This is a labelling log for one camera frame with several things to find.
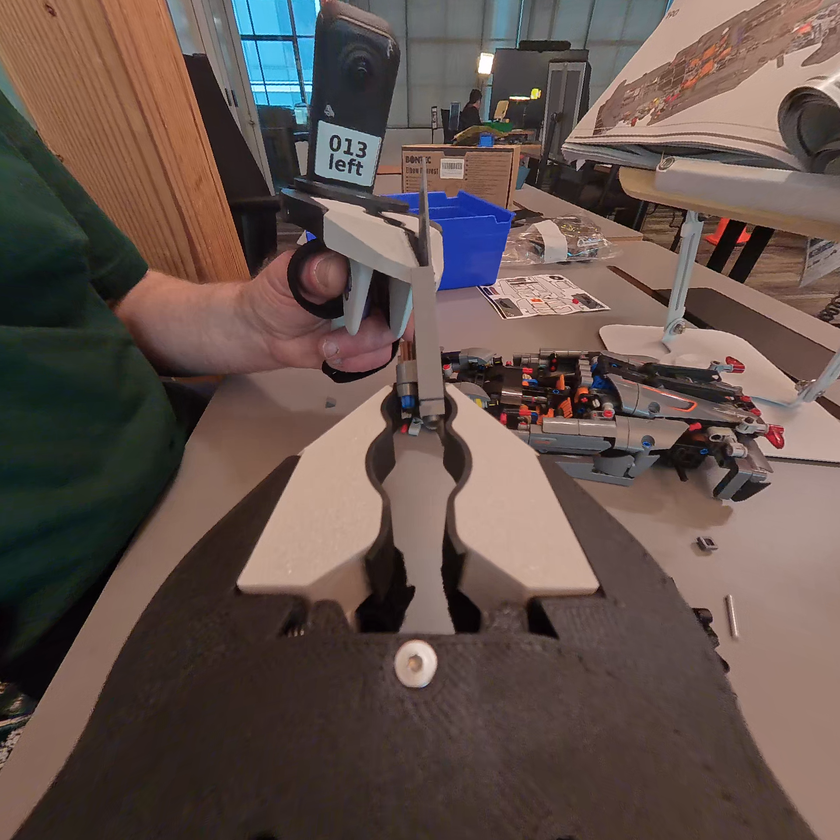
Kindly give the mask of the black partition panel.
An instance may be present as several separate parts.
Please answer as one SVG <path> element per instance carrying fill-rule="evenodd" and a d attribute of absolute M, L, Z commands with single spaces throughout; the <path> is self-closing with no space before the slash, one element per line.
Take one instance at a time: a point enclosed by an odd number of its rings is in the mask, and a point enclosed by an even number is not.
<path fill-rule="evenodd" d="M 536 130 L 545 115 L 550 62 L 588 60 L 589 51 L 573 49 L 568 41 L 525 41 L 524 46 L 496 50 L 487 117 L 494 119 L 498 103 L 508 101 L 505 119 L 515 129 Z"/>

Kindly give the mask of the person's left forearm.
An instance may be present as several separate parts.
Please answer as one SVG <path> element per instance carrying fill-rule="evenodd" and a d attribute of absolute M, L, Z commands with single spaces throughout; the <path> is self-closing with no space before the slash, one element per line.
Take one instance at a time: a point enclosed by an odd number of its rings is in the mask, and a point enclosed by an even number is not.
<path fill-rule="evenodd" d="M 112 311 L 159 372 L 250 374 L 271 368 L 257 290 L 254 281 L 196 284 L 150 270 Z"/>

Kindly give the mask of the grey lego vehicle model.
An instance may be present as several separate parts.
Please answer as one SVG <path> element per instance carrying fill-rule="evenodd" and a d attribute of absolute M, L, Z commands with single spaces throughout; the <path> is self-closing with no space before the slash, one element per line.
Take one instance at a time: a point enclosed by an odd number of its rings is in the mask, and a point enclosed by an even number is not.
<path fill-rule="evenodd" d="M 770 484 L 760 441 L 784 447 L 784 428 L 723 380 L 744 372 L 731 356 L 705 366 L 574 350 L 504 360 L 472 348 L 440 358 L 447 383 L 576 479 L 630 487 L 663 466 L 686 482 L 711 459 L 724 470 L 711 495 L 745 501 Z"/>

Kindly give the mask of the white book stand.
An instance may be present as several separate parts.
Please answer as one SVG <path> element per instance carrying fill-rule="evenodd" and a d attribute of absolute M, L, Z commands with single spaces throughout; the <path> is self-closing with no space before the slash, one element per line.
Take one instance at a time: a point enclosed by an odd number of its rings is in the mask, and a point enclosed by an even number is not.
<path fill-rule="evenodd" d="M 748 392 L 763 402 L 797 409 L 813 403 L 838 381 L 838 352 L 814 379 L 792 378 L 750 342 L 728 332 L 687 327 L 687 293 L 701 238 L 700 215 L 720 215 L 758 227 L 838 238 L 838 177 L 708 162 L 673 155 L 653 171 L 622 168 L 624 190 L 687 210 L 675 278 L 659 342 L 654 327 L 613 324 L 601 330 L 605 346 L 620 354 L 678 361 L 693 354 L 722 361 L 727 355 L 747 365 Z"/>

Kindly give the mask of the printed paper leaflet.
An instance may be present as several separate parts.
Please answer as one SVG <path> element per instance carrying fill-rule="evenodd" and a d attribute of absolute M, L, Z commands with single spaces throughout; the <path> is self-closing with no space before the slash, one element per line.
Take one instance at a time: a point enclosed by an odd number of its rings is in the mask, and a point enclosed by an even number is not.
<path fill-rule="evenodd" d="M 839 243 L 808 238 L 799 288 L 810 287 L 839 268 Z"/>

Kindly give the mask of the clear plastic parts bag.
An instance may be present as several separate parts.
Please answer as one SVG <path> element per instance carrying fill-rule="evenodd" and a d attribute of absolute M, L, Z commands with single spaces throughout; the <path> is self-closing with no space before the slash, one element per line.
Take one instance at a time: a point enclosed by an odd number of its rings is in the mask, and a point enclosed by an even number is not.
<path fill-rule="evenodd" d="M 560 265 L 605 261 L 619 248 L 600 227 L 581 217 L 565 216 L 512 227 L 502 253 L 503 266 Z"/>

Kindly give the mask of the grey lego wing assembly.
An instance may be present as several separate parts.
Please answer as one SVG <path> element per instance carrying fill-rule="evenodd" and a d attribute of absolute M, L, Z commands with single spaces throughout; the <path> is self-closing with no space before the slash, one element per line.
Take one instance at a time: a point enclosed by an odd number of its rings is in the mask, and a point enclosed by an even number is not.
<path fill-rule="evenodd" d="M 417 417 L 436 434 L 445 425 L 445 385 L 440 362 L 434 270 L 428 260 L 429 216 L 427 174 L 422 169 L 418 191 L 419 267 L 410 283 L 413 339 L 402 340 L 397 355 L 395 389 L 401 411 Z"/>

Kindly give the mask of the black desk mat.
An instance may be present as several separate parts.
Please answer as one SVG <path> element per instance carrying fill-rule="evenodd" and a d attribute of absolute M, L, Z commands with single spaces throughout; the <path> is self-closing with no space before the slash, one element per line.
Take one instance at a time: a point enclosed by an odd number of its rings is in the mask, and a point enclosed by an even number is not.
<path fill-rule="evenodd" d="M 649 244 L 609 269 L 657 303 L 654 342 L 664 331 L 677 258 Z M 687 327 L 731 333 L 748 341 L 792 378 L 814 379 L 838 351 L 838 328 L 712 272 L 693 269 L 686 300 Z"/>

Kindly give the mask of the cluster of black lego pieces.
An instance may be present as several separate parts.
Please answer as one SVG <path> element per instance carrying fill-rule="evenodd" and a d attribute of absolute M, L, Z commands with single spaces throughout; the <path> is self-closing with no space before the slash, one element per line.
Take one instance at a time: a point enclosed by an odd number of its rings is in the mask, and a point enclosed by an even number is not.
<path fill-rule="evenodd" d="M 705 635 L 707 636 L 711 648 L 716 652 L 723 672 L 726 675 L 728 675 L 730 672 L 730 666 L 729 663 L 718 652 L 720 639 L 714 627 L 712 626 L 713 615 L 711 611 L 705 607 L 693 607 L 692 612 L 694 613 L 695 618 L 697 619 L 699 625 L 702 627 Z"/>

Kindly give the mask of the white sticker sheet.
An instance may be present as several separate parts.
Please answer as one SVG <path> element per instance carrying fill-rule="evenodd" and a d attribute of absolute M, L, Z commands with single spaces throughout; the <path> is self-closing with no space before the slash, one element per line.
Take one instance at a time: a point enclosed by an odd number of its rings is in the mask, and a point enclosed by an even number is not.
<path fill-rule="evenodd" d="M 517 276 L 478 287 L 504 320 L 605 312 L 610 308 L 562 275 Z"/>

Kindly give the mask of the window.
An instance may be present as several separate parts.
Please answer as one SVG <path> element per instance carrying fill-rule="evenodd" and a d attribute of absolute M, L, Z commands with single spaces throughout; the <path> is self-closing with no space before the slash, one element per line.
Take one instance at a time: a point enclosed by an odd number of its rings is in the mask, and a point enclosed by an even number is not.
<path fill-rule="evenodd" d="M 308 104 L 320 1 L 233 1 L 233 8 L 256 104 Z"/>

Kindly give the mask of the cardboard box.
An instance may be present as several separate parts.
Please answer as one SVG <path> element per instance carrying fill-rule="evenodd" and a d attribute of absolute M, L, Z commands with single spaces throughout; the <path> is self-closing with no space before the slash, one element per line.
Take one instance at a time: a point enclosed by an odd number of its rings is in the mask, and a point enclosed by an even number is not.
<path fill-rule="evenodd" d="M 402 192 L 418 192 L 425 169 L 430 193 L 445 193 L 447 197 L 467 193 L 508 208 L 517 188 L 519 164 L 518 144 L 408 144 L 402 147 Z"/>

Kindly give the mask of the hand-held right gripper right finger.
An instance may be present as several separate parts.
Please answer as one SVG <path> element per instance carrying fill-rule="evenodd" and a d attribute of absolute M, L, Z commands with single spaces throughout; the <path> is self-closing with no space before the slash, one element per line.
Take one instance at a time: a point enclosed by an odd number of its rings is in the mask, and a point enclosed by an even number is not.
<path fill-rule="evenodd" d="M 537 454 L 453 385 L 444 467 L 455 482 L 444 525 L 444 593 L 453 622 L 504 605 L 593 595 L 600 587 Z"/>

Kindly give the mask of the person's left hand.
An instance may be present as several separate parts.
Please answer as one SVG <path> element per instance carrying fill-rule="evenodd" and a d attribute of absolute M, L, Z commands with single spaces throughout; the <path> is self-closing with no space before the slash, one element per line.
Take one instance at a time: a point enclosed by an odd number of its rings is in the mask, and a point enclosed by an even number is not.
<path fill-rule="evenodd" d="M 247 285 L 239 300 L 245 320 L 238 373 L 278 369 L 320 369 L 366 373 L 390 363 L 396 338 L 385 316 L 371 310 L 359 330 L 332 327 L 294 298 L 287 272 L 302 248 L 280 255 Z"/>

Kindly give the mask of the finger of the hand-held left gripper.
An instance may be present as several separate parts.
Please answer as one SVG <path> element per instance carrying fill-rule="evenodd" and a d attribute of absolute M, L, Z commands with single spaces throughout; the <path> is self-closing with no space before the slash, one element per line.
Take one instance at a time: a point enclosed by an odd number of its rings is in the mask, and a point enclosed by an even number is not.
<path fill-rule="evenodd" d="M 420 223 L 419 220 L 416 219 L 413 221 L 413 250 L 415 256 L 418 255 L 420 250 L 419 230 Z M 440 288 L 441 280 L 443 278 L 443 273 L 445 269 L 444 244 L 444 232 L 442 228 L 435 221 L 431 221 L 429 223 L 427 256 L 429 264 L 434 270 L 434 283 L 436 291 L 438 291 Z"/>
<path fill-rule="evenodd" d="M 324 243 L 350 262 L 350 284 L 360 284 L 367 270 L 411 283 L 419 263 L 408 235 L 418 235 L 417 215 L 375 215 L 333 199 L 324 206 Z"/>

